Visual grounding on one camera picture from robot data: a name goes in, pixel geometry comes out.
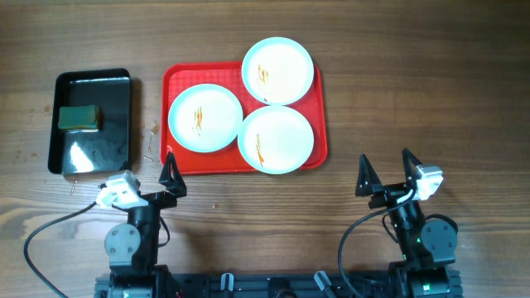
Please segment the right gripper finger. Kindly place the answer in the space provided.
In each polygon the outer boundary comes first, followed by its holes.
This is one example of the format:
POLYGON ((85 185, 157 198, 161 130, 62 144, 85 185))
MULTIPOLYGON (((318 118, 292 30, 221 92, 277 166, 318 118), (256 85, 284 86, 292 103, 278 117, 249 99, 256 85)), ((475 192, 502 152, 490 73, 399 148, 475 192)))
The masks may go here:
POLYGON ((402 161, 405 177, 407 180, 413 180, 415 177, 413 170, 422 162, 408 148, 402 150, 402 161))
POLYGON ((382 182, 365 154, 359 157, 359 174, 355 187, 356 196, 370 196, 382 191, 382 182))

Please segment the white plate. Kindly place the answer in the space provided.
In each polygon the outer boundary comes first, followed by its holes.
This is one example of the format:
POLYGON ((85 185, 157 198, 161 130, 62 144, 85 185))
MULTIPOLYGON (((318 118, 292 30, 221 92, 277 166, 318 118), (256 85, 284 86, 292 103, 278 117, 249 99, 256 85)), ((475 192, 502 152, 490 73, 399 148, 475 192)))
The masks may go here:
POLYGON ((315 66, 309 52, 286 37, 269 37, 254 44, 241 66, 245 89, 259 102, 289 105, 309 91, 315 66))
POLYGON ((243 120, 237 143, 241 156, 252 168, 282 175, 309 159, 315 135, 308 120, 295 109, 266 106, 243 120))
POLYGON ((211 153, 236 138, 243 122, 243 108, 225 87, 197 84, 176 96, 167 120, 179 145, 189 151, 211 153))

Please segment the green yellow sponge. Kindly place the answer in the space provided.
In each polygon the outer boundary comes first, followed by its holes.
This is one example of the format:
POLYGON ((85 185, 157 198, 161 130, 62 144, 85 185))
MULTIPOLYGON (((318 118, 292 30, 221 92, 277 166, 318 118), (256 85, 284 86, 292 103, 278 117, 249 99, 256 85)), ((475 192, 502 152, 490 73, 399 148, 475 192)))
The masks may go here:
POLYGON ((58 128, 63 131, 99 130, 101 108, 96 105, 64 106, 59 111, 58 128))

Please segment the white plate top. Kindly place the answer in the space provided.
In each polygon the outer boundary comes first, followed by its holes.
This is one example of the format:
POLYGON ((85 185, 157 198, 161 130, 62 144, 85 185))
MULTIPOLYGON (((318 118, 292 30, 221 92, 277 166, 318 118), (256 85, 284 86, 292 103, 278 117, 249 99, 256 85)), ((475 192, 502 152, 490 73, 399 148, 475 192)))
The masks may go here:
POLYGON ((315 66, 309 52, 286 37, 269 37, 254 44, 241 66, 245 89, 259 102, 289 105, 309 91, 315 66))

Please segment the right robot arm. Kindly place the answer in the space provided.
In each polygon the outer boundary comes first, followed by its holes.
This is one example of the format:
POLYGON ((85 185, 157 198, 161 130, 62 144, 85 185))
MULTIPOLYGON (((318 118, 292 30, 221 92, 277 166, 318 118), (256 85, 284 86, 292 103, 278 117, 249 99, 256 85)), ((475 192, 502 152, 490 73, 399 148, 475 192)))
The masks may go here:
POLYGON ((388 297, 454 297, 447 266, 455 262, 457 223, 443 215, 425 215, 420 203, 440 188, 439 166, 419 161, 402 150, 405 181, 384 185, 365 154, 359 158, 355 194, 369 197, 369 208, 390 219, 393 241, 402 260, 388 266, 388 297))

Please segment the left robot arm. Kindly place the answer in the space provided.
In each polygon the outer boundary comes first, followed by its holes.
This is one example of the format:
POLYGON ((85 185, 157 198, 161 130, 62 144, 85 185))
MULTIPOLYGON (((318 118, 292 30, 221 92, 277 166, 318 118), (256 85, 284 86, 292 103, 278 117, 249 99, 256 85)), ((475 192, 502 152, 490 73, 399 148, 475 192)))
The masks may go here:
POLYGON ((168 266, 159 265, 157 256, 164 244, 159 231, 167 228, 161 217, 163 209, 174 208, 187 195, 186 184, 173 153, 166 155, 158 183, 165 189, 142 194, 140 182, 129 170, 110 176, 101 185, 96 203, 128 214, 126 223, 111 228, 104 240, 109 257, 109 278, 99 278, 96 297, 180 297, 182 289, 168 266))

